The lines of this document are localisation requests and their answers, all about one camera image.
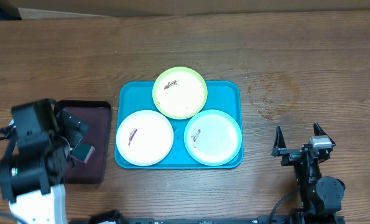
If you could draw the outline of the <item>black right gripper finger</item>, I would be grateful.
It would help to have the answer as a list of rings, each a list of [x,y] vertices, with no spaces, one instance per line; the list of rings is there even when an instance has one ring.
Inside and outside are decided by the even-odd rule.
[[[313,131],[314,131],[314,136],[324,136],[324,135],[326,135],[326,133],[321,128],[321,126],[318,124],[318,122],[315,122],[313,124]]]
[[[274,149],[285,149],[285,140],[284,135],[282,134],[282,130],[280,125],[277,125],[276,127],[276,135],[275,135],[275,143],[274,143]]]

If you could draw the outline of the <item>green pink sponge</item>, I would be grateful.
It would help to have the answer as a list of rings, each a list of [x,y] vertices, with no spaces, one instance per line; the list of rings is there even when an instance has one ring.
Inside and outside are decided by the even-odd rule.
[[[90,144],[79,143],[71,152],[71,157],[76,161],[87,163],[95,151],[95,147]]]

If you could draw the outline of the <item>white plate with stain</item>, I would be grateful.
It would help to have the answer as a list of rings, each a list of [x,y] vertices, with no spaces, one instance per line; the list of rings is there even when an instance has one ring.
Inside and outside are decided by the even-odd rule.
[[[152,110],[140,110],[130,114],[119,125],[116,147],[130,164],[151,166],[168,155],[173,137],[173,127],[164,115]]]

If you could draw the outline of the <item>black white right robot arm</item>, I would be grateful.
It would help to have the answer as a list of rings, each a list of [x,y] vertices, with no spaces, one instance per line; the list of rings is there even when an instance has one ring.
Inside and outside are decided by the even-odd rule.
[[[330,158],[336,143],[318,123],[313,124],[314,135],[300,149],[287,148],[280,126],[276,128],[271,155],[281,157],[282,166],[292,166],[297,188],[279,200],[272,209],[269,223],[344,223],[337,212],[342,208],[345,184],[337,178],[322,176],[319,164]],[[300,194],[301,208],[293,209],[289,216],[275,217],[278,207],[288,198]]]

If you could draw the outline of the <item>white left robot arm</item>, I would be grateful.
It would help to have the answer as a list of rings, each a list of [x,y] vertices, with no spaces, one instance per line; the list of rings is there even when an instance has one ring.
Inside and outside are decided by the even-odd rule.
[[[18,223],[66,223],[65,169],[88,124],[44,99],[11,109],[0,189]]]

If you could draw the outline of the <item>black water tray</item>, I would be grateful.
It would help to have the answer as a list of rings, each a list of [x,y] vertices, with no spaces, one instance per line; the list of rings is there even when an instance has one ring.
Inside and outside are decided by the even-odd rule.
[[[95,151],[85,164],[76,161],[69,163],[65,170],[68,184],[99,184],[104,179],[111,129],[111,105],[107,101],[60,100],[60,106],[70,114],[89,124],[89,129],[80,141],[95,147]]]

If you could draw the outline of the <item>blue plastic tray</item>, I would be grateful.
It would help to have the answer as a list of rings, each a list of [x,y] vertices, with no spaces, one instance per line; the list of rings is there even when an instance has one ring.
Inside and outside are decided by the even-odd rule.
[[[130,114],[140,110],[157,108],[152,99],[153,81],[133,81],[126,83],[120,90],[118,101],[117,127]],[[220,110],[236,120],[241,128],[241,95],[238,86],[227,80],[207,80],[208,97],[203,110]],[[168,155],[151,166],[136,166],[126,161],[117,149],[114,150],[116,163],[125,169],[210,169],[189,155],[183,140],[188,119],[169,119],[175,135],[173,146]]]

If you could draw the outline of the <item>light blue plate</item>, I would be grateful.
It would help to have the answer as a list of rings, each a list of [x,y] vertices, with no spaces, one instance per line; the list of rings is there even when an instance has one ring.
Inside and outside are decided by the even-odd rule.
[[[185,127],[183,139],[194,160],[213,167],[232,161],[243,143],[237,121],[220,110],[206,110],[192,117]]]

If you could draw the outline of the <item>yellow plate with stain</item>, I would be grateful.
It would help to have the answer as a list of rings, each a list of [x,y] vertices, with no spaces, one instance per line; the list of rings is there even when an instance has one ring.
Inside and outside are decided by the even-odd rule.
[[[203,109],[208,97],[206,81],[188,67],[173,67],[162,72],[154,82],[152,99],[166,117],[187,119]]]

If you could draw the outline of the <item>brown cardboard back wall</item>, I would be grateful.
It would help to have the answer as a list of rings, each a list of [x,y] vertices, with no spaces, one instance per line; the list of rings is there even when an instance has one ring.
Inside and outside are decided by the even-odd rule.
[[[370,10],[370,0],[0,0],[21,19]]]

